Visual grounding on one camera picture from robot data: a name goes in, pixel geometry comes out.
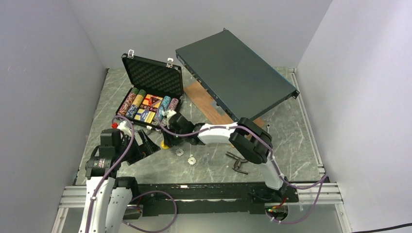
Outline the white poker chip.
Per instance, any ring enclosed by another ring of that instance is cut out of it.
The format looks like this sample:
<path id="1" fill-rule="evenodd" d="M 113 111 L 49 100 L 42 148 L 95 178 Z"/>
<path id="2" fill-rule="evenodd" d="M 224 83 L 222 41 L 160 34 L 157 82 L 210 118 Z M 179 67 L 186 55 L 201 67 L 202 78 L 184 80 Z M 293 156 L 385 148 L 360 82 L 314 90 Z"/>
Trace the white poker chip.
<path id="1" fill-rule="evenodd" d="M 184 150 L 183 149 L 181 149 L 181 148 L 178 148 L 176 151 L 175 151 L 175 154 L 176 154 L 176 156 L 182 156 L 183 154 L 184 154 Z"/>
<path id="2" fill-rule="evenodd" d="M 196 158 L 194 158 L 193 156 L 188 158 L 188 163 L 192 166 L 196 164 Z"/>

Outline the red triangular token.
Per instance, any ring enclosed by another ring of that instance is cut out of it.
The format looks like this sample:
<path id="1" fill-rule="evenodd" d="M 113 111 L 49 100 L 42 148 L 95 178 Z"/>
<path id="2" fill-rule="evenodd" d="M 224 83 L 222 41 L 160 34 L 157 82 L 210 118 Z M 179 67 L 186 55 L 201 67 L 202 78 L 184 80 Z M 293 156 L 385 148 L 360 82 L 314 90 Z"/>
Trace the red triangular token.
<path id="1" fill-rule="evenodd" d="M 158 106 L 161 104 L 162 102 L 162 98 L 151 98 L 151 107 L 155 107 L 158 108 Z"/>

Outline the yellow round button chip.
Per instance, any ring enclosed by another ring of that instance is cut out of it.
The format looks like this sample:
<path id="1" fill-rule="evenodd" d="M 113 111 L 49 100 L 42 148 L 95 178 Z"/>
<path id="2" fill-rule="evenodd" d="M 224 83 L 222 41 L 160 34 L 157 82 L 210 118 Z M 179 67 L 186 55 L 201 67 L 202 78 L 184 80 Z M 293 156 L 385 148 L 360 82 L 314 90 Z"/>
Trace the yellow round button chip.
<path id="1" fill-rule="evenodd" d="M 170 147 L 167 146 L 167 145 L 161 144 L 161 148 L 164 149 L 164 150 L 167 150 L 167 149 L 169 149 Z"/>

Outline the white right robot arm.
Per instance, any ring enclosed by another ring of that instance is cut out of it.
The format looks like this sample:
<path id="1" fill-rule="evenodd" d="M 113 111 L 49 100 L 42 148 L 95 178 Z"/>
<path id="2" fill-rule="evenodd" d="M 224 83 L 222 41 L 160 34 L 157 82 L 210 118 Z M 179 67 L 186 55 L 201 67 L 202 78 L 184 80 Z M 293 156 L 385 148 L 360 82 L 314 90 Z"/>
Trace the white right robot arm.
<path id="1" fill-rule="evenodd" d="M 280 201 L 286 196 L 284 175 L 273 156 L 272 137 L 252 120 L 242 117 L 230 124 L 193 124 L 181 114 L 175 114 L 170 117 L 168 125 L 160 124 L 160 127 L 163 132 L 187 139 L 193 145 L 233 145 L 244 159 L 258 166 L 271 200 Z"/>

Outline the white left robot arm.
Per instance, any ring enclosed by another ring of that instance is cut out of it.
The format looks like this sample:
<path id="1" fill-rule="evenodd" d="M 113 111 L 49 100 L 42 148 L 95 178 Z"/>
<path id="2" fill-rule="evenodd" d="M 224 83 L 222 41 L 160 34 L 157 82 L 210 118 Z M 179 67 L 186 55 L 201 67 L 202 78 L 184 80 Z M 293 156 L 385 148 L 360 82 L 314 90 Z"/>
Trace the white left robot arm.
<path id="1" fill-rule="evenodd" d="M 116 233 L 129 204 L 140 196 L 135 177 L 119 177 L 123 162 L 132 165 L 160 150 L 144 131 L 141 144 L 120 129 L 105 129 L 86 169 L 86 201 L 79 228 L 81 233 Z"/>

